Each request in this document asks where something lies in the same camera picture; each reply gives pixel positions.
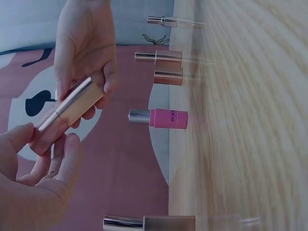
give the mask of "silver lipstick cap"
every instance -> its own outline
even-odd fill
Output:
[[[150,110],[130,109],[128,121],[131,124],[150,124]]]
[[[162,16],[162,17],[156,17],[156,16],[148,16],[147,23],[150,24],[159,24],[162,26],[169,26],[169,27],[177,27],[179,23],[178,17],[173,16]]]
[[[155,53],[149,52],[136,52],[135,53],[135,61],[149,61],[153,62],[156,59]]]
[[[104,231],[142,231],[142,218],[126,218],[106,215],[103,220]]]

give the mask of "pink lipstick tube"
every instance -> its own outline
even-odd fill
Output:
[[[76,83],[65,98],[55,102],[34,125],[29,147],[42,156],[102,96],[102,91],[91,77]]]
[[[131,109],[128,121],[132,124],[144,124],[154,128],[186,129],[188,113],[168,109]]]

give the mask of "rose gold lipstick tube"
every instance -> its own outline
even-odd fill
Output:
[[[195,216],[143,216],[126,218],[106,215],[104,231],[195,231]]]
[[[76,83],[65,98],[58,100],[35,124],[29,147],[42,156],[102,96],[91,77]]]
[[[154,83],[181,86],[183,69],[181,67],[155,66]]]
[[[155,62],[155,65],[168,65],[181,67],[182,52],[169,50],[156,50],[155,53],[136,52],[135,61],[137,62]]]

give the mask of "lipstick tube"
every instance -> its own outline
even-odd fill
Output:
[[[29,147],[42,156],[101,97],[102,91],[91,77],[76,83],[62,99],[34,125]]]
[[[183,69],[181,67],[155,66],[154,83],[182,86]]]
[[[186,129],[188,113],[168,109],[130,109],[128,121],[131,124],[149,125],[154,128]]]
[[[195,231],[194,216],[125,218],[106,215],[104,231]]]
[[[169,67],[182,67],[183,63],[197,63],[202,62],[196,58],[184,58],[180,51],[164,51],[156,50],[155,53],[150,52],[136,52],[136,62],[155,62],[155,65],[169,66]]]

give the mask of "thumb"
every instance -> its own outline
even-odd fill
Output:
[[[34,126],[32,123],[19,125],[0,135],[1,143],[10,144],[18,153],[32,138]]]
[[[54,57],[56,99],[63,98],[71,86],[74,53],[73,41],[68,36],[57,35]]]

